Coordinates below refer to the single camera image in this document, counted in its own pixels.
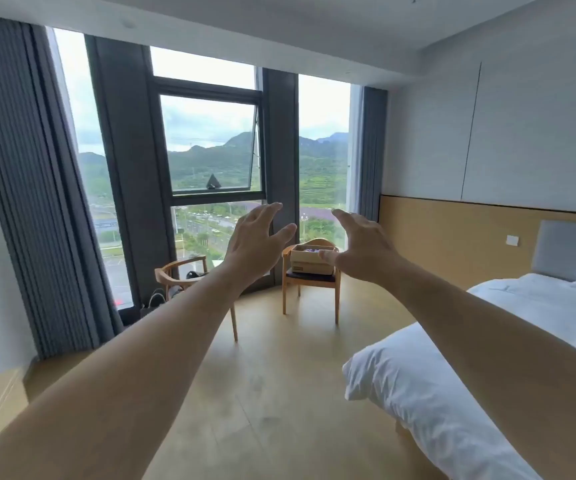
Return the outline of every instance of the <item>black chair seat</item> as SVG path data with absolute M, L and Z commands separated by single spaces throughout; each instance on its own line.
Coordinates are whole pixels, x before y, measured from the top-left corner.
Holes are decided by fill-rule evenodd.
M 334 283 L 334 274 L 311 274 L 311 273 L 295 273 L 290 268 L 286 272 L 286 276 L 289 278 L 295 278 L 298 280 L 308 280 L 308 281 L 324 281 L 328 283 Z

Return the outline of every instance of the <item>left arm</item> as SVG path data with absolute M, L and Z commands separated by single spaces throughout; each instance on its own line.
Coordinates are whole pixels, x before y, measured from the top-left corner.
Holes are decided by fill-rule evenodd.
M 276 264 L 296 226 L 281 204 L 239 219 L 225 261 L 48 388 L 0 434 L 0 480 L 140 479 L 223 317 Z

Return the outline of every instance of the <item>wooden chair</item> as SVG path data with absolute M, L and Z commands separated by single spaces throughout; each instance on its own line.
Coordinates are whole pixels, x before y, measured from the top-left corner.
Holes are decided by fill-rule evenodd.
M 305 244 L 311 244 L 312 246 L 332 246 L 335 250 L 338 250 L 332 242 L 323 239 L 322 237 L 311 239 Z M 284 258 L 284 281 L 282 283 L 282 290 L 284 292 L 284 315 L 286 314 L 286 290 L 288 284 L 297 285 L 298 296 L 301 296 L 301 285 L 317 286 L 320 288 L 334 288 L 334 323 L 339 325 L 341 271 L 339 271 L 338 268 L 334 268 L 334 273 L 331 276 L 326 276 L 324 274 L 293 273 L 292 268 L 290 267 L 290 253 L 294 246 L 296 246 L 296 244 L 288 246 L 282 253 L 282 257 Z
M 184 264 L 188 264 L 191 262 L 202 261 L 204 264 L 204 273 L 208 272 L 208 266 L 206 265 L 206 257 L 205 256 L 196 256 L 194 258 L 184 259 L 182 261 L 174 261 L 170 264 L 166 264 L 164 267 L 158 267 L 155 269 L 155 279 L 157 283 L 164 285 L 166 290 L 166 301 L 170 298 L 168 296 L 170 288 L 173 286 L 179 286 L 181 290 L 186 290 L 190 286 L 197 283 L 199 280 L 203 278 L 203 276 L 199 276 L 198 278 L 183 278 L 180 280 L 175 280 L 172 277 L 172 270 L 175 267 L 183 266 Z M 239 341 L 239 336 L 237 335 L 237 318 L 235 316 L 235 305 L 232 305 L 230 308 L 230 317 L 232 318 L 232 332 L 235 335 L 235 342 Z

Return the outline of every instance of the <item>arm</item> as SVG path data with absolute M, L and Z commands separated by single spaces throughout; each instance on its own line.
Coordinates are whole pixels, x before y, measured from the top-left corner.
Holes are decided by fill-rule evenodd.
M 402 258 L 381 227 L 333 211 L 348 233 L 330 264 L 393 294 L 544 480 L 576 479 L 576 349 Z
M 225 261 L 91 354 L 0 434 L 0 479 L 140 479 L 179 412 L 223 317 L 276 264 L 294 224 L 281 204 L 239 219 Z

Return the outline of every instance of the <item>hand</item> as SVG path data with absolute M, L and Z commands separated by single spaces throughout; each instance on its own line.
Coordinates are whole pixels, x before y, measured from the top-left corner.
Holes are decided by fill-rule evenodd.
M 403 261 L 381 226 L 340 209 L 334 209 L 332 215 L 348 234 L 348 250 L 319 251 L 319 256 L 353 278 L 381 285 L 384 275 Z
M 229 266 L 234 263 L 248 284 L 277 264 L 286 243 L 297 231 L 295 224 L 288 224 L 274 235 L 269 235 L 270 223 L 283 206 L 280 202 L 260 205 L 237 221 L 224 264 L 228 263 Z

